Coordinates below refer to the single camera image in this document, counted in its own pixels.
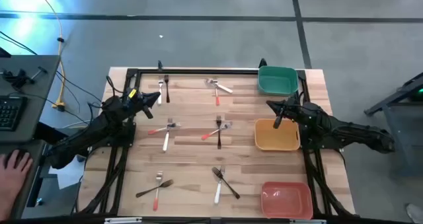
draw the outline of red bowl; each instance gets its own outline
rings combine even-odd
[[[310,220],[313,206],[308,185],[302,182],[265,182],[262,211],[267,218]]]

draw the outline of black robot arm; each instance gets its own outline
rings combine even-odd
[[[76,134],[58,141],[48,151],[49,158],[53,168],[63,168],[69,164],[77,154],[87,152],[88,147],[96,148],[101,146],[102,140],[107,137],[119,135],[125,132],[122,126],[123,121],[139,111],[151,119],[150,113],[155,101],[160,96],[160,92],[140,93],[137,89],[132,89],[126,98],[113,96],[103,102],[102,113],[91,121],[87,128],[78,131]]]
[[[340,121],[312,102],[305,102],[301,106],[296,103],[294,97],[290,97],[288,100],[280,102],[268,100],[266,103],[277,116],[274,128],[279,127],[282,118],[297,122],[311,141],[310,149],[342,149],[357,142],[380,153],[395,151],[394,140],[386,130]]]

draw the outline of black keyboard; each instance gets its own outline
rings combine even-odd
[[[0,131],[16,130],[26,101],[26,97],[0,96]]]

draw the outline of gray floor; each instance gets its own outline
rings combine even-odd
[[[61,13],[106,15],[294,15],[291,0],[49,0]],[[299,0],[304,17],[423,17],[421,0]],[[43,0],[0,0],[4,11],[50,12]],[[67,40],[63,63],[67,78],[101,96],[111,66],[256,67],[265,57],[270,65],[304,68],[295,22],[101,21],[62,20]],[[334,115],[362,124],[385,126],[380,114],[367,118],[363,110],[407,79],[422,72],[423,24],[305,23],[305,35],[315,69],[323,69]],[[33,17],[0,19],[0,28],[39,54],[57,53],[58,23]],[[27,54],[0,41],[13,54]],[[56,100],[55,81],[49,99]],[[90,96],[73,89],[81,102],[81,117],[89,118]],[[66,92],[72,111],[77,106]],[[77,122],[46,105],[42,121],[55,127]],[[348,178],[357,213],[364,217],[409,221],[408,202],[423,205],[423,181],[391,172],[391,155],[365,145],[345,151]],[[51,196],[45,184],[42,196]],[[48,200],[46,215],[66,214],[75,187],[62,190],[62,207]]]

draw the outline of wooden table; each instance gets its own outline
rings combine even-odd
[[[126,70],[127,67],[110,68],[109,76],[118,89],[124,87]],[[306,76],[311,101],[331,114],[323,71],[306,70]],[[162,75],[143,75],[141,90],[145,93],[158,91],[160,77]],[[254,121],[275,117],[265,101],[282,100],[283,97],[259,95],[254,75],[217,75],[219,83],[233,89],[233,94],[220,91],[221,105],[216,106],[214,89],[204,84],[207,77],[210,75],[170,75],[171,103],[166,103],[163,86],[163,103],[154,105],[151,110],[154,118],[148,120],[142,112],[135,117],[137,131],[128,155],[119,215],[264,217],[260,206],[264,182],[307,183],[301,151],[263,152],[254,144]],[[103,99],[110,96],[112,89],[107,85]],[[205,141],[200,139],[216,128],[217,115],[224,121],[233,122],[233,127],[221,134],[221,150],[217,149],[216,136]],[[167,118],[180,122],[182,127],[171,130],[168,150],[163,153],[165,133],[148,135],[147,131],[164,127]],[[80,209],[102,186],[109,155],[110,148],[97,149],[88,160],[79,191]],[[322,159],[328,186],[344,207],[354,213],[342,158],[334,151],[322,150]],[[217,181],[211,169],[220,165],[226,166],[225,178],[241,198],[235,199],[223,185],[220,203],[214,205]],[[159,209],[153,211],[154,192],[141,198],[135,198],[135,194],[154,187],[156,173],[160,170],[164,172],[164,180],[173,179],[174,184],[160,191]],[[113,193],[109,195],[109,208]],[[318,188],[317,195],[321,202]]]

